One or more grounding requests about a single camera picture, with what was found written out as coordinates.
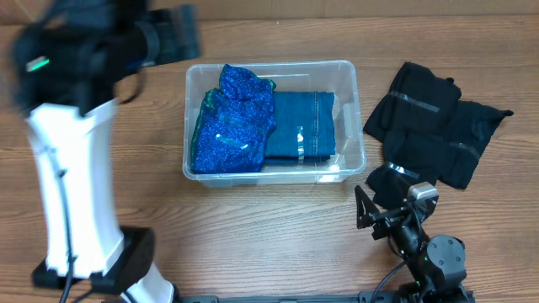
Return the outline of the long black garment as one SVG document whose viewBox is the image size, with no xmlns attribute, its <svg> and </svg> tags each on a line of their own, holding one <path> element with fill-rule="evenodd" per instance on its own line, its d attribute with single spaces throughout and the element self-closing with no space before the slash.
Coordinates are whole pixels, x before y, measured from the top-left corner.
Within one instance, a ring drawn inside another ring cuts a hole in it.
<svg viewBox="0 0 539 303">
<path fill-rule="evenodd" d="M 511 110 L 459 101 L 436 143 L 438 179 L 452 188 L 466 189 L 494 132 L 513 114 Z"/>
</svg>

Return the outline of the small black garment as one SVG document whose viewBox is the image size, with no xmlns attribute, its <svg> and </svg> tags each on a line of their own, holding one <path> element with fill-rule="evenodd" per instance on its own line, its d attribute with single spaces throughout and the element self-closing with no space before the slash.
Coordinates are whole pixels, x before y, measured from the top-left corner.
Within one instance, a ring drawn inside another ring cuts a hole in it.
<svg viewBox="0 0 539 303">
<path fill-rule="evenodd" d="M 418 183 L 436 184 L 438 175 L 429 169 L 412 171 L 392 162 L 385 162 L 375 169 L 366 183 L 375 192 L 373 202 L 384 209 L 400 208 L 408 197 L 408 189 Z"/>
</svg>

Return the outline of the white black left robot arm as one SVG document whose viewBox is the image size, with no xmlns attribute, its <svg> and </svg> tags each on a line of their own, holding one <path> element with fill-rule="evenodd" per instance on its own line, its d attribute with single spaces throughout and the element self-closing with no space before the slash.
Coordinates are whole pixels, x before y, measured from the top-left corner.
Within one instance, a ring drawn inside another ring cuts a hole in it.
<svg viewBox="0 0 539 303">
<path fill-rule="evenodd" d="M 200 55 L 195 7 L 152 10 L 147 0 L 55 1 L 13 43 L 15 103 L 28 127 L 47 228 L 36 287 L 68 294 L 87 280 L 125 302 L 177 302 L 154 262 L 148 227 L 122 226 L 110 141 L 117 82 Z"/>
</svg>

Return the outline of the blue green sequin cloth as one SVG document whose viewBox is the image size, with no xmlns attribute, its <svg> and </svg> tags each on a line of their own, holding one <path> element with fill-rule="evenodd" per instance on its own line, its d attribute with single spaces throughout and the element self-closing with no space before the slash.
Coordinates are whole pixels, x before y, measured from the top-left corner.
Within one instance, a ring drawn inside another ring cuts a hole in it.
<svg viewBox="0 0 539 303">
<path fill-rule="evenodd" d="M 191 139 L 197 174 L 258 173 L 275 131 L 274 90 L 269 79 L 226 64 L 219 85 L 205 93 Z"/>
</svg>

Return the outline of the blue denim jeans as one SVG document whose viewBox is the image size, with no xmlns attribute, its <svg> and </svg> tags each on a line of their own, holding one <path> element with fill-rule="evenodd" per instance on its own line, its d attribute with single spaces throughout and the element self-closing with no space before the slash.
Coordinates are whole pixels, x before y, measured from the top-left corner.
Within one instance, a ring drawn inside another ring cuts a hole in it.
<svg viewBox="0 0 539 303">
<path fill-rule="evenodd" d="M 275 92 L 276 129 L 264 153 L 266 165 L 326 162 L 335 154 L 333 107 L 328 92 Z"/>
</svg>

